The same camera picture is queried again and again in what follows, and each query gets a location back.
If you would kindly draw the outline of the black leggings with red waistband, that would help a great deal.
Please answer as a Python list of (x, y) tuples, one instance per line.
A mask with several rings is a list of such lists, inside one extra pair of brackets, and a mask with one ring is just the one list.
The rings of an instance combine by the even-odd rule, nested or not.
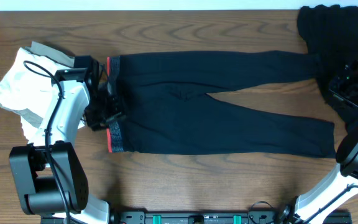
[(334, 125), (253, 110), (213, 93), (317, 77), (317, 55), (270, 51), (164, 52), (108, 61), (126, 117), (110, 125), (112, 152), (225, 154), (267, 152), (335, 156)]

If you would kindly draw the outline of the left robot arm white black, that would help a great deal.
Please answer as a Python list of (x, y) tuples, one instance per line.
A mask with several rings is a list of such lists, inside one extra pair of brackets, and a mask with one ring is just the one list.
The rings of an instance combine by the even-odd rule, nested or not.
[(23, 64), (50, 78), (53, 98), (40, 130), (9, 155), (22, 211), (40, 216), (42, 223), (113, 223), (109, 203), (89, 192), (74, 144), (81, 121), (99, 131), (125, 118), (126, 106), (116, 84), (119, 58), (108, 60), (104, 83), (102, 66), (90, 56), (77, 57), (73, 68), (55, 73), (28, 60)]

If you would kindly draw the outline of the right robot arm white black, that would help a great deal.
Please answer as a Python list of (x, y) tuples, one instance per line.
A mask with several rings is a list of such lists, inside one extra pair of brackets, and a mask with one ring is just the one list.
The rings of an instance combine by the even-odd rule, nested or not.
[[(358, 109), (358, 59), (330, 82), (329, 90), (341, 103)], [(351, 214), (339, 207), (357, 194), (358, 125), (339, 145), (334, 169), (287, 205), (275, 223), (351, 223)]]

